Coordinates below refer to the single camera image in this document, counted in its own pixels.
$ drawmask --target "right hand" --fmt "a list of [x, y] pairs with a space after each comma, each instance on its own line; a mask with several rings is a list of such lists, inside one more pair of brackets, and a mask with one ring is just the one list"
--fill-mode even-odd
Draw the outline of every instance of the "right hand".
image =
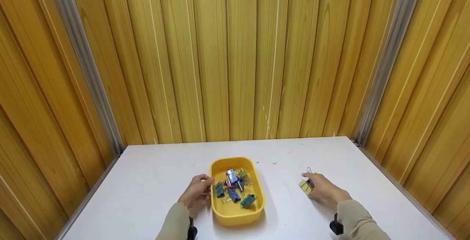
[[324, 175], [320, 173], [303, 173], [303, 177], [309, 178], [314, 184], [314, 189], [308, 195], [309, 198], [323, 198], [325, 200], [330, 200], [336, 205], [344, 200], [352, 200], [351, 196], [346, 190], [339, 188], [325, 178]]

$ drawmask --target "hand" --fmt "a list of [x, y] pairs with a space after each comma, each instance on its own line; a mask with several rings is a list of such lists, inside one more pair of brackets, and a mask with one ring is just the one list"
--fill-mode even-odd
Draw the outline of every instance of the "hand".
[[320, 173], [303, 173], [302, 176], [309, 178], [314, 184], [314, 189], [308, 195], [311, 199], [323, 198], [325, 200], [331, 200], [336, 205], [344, 200], [352, 200], [346, 190], [334, 185]]
[[183, 192], [179, 203], [183, 203], [188, 209], [192, 208], [194, 203], [198, 200], [207, 200], [210, 198], [210, 185], [214, 183], [214, 179], [210, 178], [206, 174], [201, 174], [195, 176], [191, 183], [189, 183], [188, 188]]

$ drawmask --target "wood grain paneling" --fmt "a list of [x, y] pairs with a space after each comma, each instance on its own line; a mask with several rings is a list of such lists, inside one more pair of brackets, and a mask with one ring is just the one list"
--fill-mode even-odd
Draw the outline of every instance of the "wood grain paneling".
[[418, 0], [366, 149], [382, 162], [452, 0]]
[[227, 0], [230, 140], [253, 140], [257, 0]]
[[0, 240], [23, 240], [23, 235], [18, 231], [10, 219], [0, 210]]
[[350, 0], [320, 0], [314, 58], [301, 137], [320, 137], [343, 49]]
[[442, 200], [435, 218], [457, 239], [470, 237], [470, 165]]
[[142, 144], [103, 0], [75, 0], [124, 146]]
[[104, 0], [117, 55], [126, 80], [135, 119], [144, 144], [158, 143], [139, 56], [127, 9], [127, 0]]
[[319, 0], [289, 0], [278, 138], [298, 138], [314, 54]]
[[366, 31], [371, 0], [351, 0], [341, 58], [331, 93], [323, 136], [337, 136]]
[[470, 69], [456, 89], [404, 187], [433, 212], [470, 161]]
[[37, 0], [41, 6], [44, 18], [47, 21], [51, 35], [54, 38], [57, 50], [60, 53], [64, 67], [67, 70], [69, 79], [79, 98], [83, 112], [87, 117], [90, 128], [93, 132], [96, 143], [101, 152], [106, 166], [109, 166], [114, 158], [103, 125], [94, 106], [88, 86], [85, 82], [75, 51], [65, 30], [64, 23], [59, 14], [59, 10], [54, 0]]
[[206, 140], [193, 0], [161, 0], [183, 141]]
[[225, 0], [194, 0], [206, 137], [228, 141], [228, 66]]
[[160, 0], [127, 0], [153, 123], [160, 143], [181, 143]]
[[67, 215], [0, 108], [0, 208], [27, 239], [53, 239]]
[[383, 160], [383, 166], [401, 184], [469, 64], [469, 21], [470, 0], [454, 0]]
[[274, 139], [281, 102], [289, 0], [257, 0], [254, 139]]
[[361, 53], [339, 126], [338, 135], [340, 136], [353, 138], [355, 135], [357, 124], [362, 115], [363, 104], [369, 93], [373, 74], [385, 45], [395, 3], [396, 0], [372, 0]]
[[2, 13], [0, 69], [0, 105], [72, 215], [88, 193], [87, 182]]
[[40, 8], [35, 0], [0, 0], [0, 3], [69, 149], [89, 186], [93, 186], [105, 165]]

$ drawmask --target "metal corner strip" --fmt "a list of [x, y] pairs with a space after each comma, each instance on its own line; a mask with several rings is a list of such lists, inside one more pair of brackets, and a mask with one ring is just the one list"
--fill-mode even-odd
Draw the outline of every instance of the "metal corner strip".
[[450, 240], [455, 240], [455, 237], [438, 220], [436, 220], [436, 218], [434, 218], [434, 216], [430, 212], [428, 212], [428, 210], [426, 210], [423, 205], [421, 205], [418, 200], [416, 200], [415, 197], [413, 197], [400, 184], [400, 182], [398, 182], [392, 175], [390, 175], [390, 173], [388, 173], [387, 170], [383, 168], [383, 166], [381, 166], [381, 164], [377, 162], [377, 160], [373, 156], [371, 156], [369, 152], [367, 152], [366, 148], [362, 147], [354, 140], [351, 141], [356, 145], [357, 148], [359, 148], [359, 150], [361, 150], [361, 152], [366, 156], [366, 158], [368, 158], [376, 166], [376, 168], [378, 168], [381, 173], [383, 173], [383, 175], [385, 175], [386, 178], [388, 178], [388, 180], [390, 180], [390, 182], [395, 185], [398, 190], [400, 190], [403, 196], [405, 196], [434, 226], [436, 226], [436, 228], [438, 228], [438, 230], [441, 231], [441, 233], [443, 233], [443, 235], [445, 235]]
[[106, 176], [110, 173], [111, 169], [116, 164], [118, 159], [119, 158], [114, 158], [114, 160], [109, 164], [108, 168], [106, 168], [104, 173], [101, 175], [98, 181], [96, 181], [96, 183], [94, 184], [93, 188], [91, 188], [90, 192], [82, 200], [82, 203], [80, 203], [79, 207], [73, 212], [72, 216], [70, 216], [67, 223], [62, 227], [62, 230], [60, 230], [59, 234], [55, 237], [55, 240], [62, 240], [64, 238], [64, 236], [67, 234], [69, 229], [72, 227], [73, 223], [75, 223], [75, 221], [77, 220], [80, 213], [84, 210], [84, 208], [87, 206], [87, 204], [89, 203], [93, 195], [96, 193], [101, 183], [103, 183]]
[[115, 157], [124, 151], [75, 0], [55, 0]]
[[395, 5], [387, 40], [354, 138], [362, 147], [366, 143], [367, 136], [374, 122], [377, 109], [386, 89], [401, 43], [405, 37], [406, 28], [413, 14], [416, 1], [417, 0], [397, 0]]

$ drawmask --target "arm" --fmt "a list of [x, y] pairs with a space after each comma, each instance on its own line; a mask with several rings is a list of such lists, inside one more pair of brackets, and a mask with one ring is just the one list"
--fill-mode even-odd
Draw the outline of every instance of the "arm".
[[324, 198], [337, 205], [338, 222], [344, 227], [344, 233], [353, 240], [389, 240], [388, 235], [381, 230], [372, 219], [369, 212], [357, 201], [353, 200], [346, 190], [343, 190], [319, 173], [304, 173], [304, 177], [312, 180], [314, 189], [309, 198]]
[[186, 240], [189, 229], [189, 209], [203, 198], [209, 198], [213, 178], [206, 174], [195, 176], [178, 202], [168, 211], [162, 229], [155, 240]]
[[156, 240], [186, 240], [189, 229], [189, 210], [182, 203], [175, 203], [163, 223]]

